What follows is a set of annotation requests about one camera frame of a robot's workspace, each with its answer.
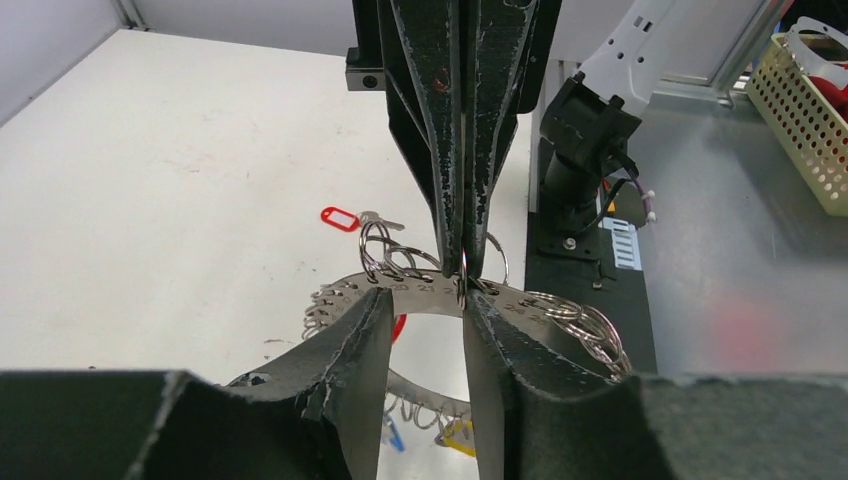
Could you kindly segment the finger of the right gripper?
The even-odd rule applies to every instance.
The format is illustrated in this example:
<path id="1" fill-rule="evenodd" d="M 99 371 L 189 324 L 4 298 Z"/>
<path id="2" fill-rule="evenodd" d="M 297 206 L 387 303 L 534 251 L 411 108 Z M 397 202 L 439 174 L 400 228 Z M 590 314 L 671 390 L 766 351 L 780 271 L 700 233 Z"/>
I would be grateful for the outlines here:
<path id="1" fill-rule="evenodd" d="M 466 271 L 483 269 L 495 184 L 517 128 L 537 101 L 560 1 L 469 1 L 462 51 L 463 217 Z"/>
<path id="2" fill-rule="evenodd" d="M 461 263 L 461 49 L 457 1 L 379 1 L 389 126 L 431 208 L 441 271 Z"/>

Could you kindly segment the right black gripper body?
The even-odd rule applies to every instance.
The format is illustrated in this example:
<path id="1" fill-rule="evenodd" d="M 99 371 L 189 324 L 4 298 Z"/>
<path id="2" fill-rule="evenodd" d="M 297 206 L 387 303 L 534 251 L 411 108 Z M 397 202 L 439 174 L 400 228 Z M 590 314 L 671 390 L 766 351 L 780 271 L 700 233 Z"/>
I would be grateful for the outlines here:
<path id="1" fill-rule="evenodd" d="M 378 2 L 353 0 L 357 44 L 346 54 L 345 79 L 349 91 L 384 91 Z"/>

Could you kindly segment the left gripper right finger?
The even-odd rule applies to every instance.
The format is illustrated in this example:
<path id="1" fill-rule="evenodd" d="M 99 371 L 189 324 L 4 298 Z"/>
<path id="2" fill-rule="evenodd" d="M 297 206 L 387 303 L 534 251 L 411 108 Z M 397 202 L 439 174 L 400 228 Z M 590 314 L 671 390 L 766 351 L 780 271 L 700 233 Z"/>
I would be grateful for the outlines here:
<path id="1" fill-rule="evenodd" d="M 481 293 L 463 318 L 483 479 L 843 479 L 843 375 L 610 381 L 512 325 Z"/>

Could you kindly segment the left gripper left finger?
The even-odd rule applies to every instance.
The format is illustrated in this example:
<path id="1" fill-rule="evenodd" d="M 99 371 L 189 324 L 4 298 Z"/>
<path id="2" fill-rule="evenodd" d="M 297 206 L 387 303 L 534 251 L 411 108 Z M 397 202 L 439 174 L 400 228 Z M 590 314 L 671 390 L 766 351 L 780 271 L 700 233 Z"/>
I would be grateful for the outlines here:
<path id="1" fill-rule="evenodd" d="M 376 288 L 227 386 L 188 371 L 5 371 L 5 479 L 373 479 L 394 304 Z"/>

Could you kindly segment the key with red tag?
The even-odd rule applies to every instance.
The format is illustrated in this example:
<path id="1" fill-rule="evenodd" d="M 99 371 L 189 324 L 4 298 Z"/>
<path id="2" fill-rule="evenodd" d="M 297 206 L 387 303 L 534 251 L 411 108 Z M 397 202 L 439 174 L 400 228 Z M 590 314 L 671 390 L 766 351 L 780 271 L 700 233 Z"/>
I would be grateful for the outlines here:
<path id="1" fill-rule="evenodd" d="M 320 212 L 320 219 L 323 223 L 343 232 L 354 232 L 369 222 L 382 223 L 385 227 L 397 231 L 405 229 L 403 224 L 386 220 L 376 211 L 370 210 L 354 214 L 339 207 L 328 206 Z"/>

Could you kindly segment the metal disc keyring holder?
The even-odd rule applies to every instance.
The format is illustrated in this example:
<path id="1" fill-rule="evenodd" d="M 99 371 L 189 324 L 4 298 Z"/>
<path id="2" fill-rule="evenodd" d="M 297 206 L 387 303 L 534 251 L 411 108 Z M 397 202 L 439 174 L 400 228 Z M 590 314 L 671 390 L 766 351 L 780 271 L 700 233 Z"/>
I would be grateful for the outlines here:
<path id="1" fill-rule="evenodd" d="M 396 317 L 461 317 L 457 283 L 441 274 L 432 255 L 393 240 L 388 228 L 378 222 L 364 224 L 358 247 L 362 272 L 324 284 L 313 293 L 304 313 L 303 339 L 339 320 L 372 288 L 391 291 Z M 595 361 L 605 366 L 611 380 L 620 381 L 632 373 L 618 332 L 600 310 L 550 293 L 521 291 L 505 282 L 476 280 L 473 284 L 508 321 L 528 335 L 541 339 L 543 329 L 550 327 L 576 339 Z M 423 387 L 395 371 L 388 374 L 387 393 L 392 401 L 384 414 L 391 416 L 398 411 L 403 421 L 421 430 L 435 427 L 439 433 L 453 419 L 472 422 L 469 402 Z"/>

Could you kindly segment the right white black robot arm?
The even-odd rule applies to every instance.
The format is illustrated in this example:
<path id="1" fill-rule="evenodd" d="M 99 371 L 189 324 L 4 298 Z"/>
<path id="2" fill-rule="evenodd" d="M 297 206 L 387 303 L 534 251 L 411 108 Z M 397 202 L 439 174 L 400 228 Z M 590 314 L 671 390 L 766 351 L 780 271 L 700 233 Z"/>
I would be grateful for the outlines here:
<path id="1" fill-rule="evenodd" d="M 539 100 L 558 1 L 357 1 L 350 89 L 386 94 L 389 129 L 431 211 L 445 277 L 478 278 L 491 197 L 519 115 Z M 752 21 L 741 1 L 636 1 L 548 105 L 555 152 L 544 193 L 564 218 L 598 186 L 604 164 L 628 165 L 669 58 L 730 45 Z"/>

